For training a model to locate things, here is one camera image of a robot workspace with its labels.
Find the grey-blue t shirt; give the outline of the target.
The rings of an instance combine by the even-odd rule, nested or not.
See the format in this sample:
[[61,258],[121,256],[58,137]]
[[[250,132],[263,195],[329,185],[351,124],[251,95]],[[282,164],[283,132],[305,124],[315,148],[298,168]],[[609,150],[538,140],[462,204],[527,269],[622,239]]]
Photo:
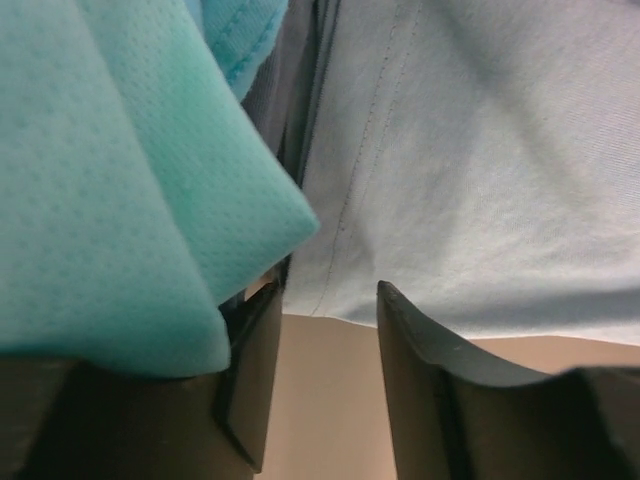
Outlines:
[[343,1],[285,308],[639,341],[639,5]]

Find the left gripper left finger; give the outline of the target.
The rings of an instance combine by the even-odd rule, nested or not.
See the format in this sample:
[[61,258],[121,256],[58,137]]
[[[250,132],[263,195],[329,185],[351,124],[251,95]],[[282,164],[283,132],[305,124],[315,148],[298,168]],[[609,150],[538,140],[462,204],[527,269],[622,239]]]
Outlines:
[[146,379],[85,361],[1,359],[5,479],[251,479],[263,467],[278,355],[278,268],[224,310],[230,366]]

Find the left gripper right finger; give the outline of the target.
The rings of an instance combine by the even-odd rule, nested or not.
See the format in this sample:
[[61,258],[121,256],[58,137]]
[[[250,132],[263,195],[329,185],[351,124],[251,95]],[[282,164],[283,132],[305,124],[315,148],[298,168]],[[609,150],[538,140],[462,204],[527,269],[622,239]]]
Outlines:
[[502,359],[377,286],[378,338],[401,479],[635,479],[639,371],[547,374]]

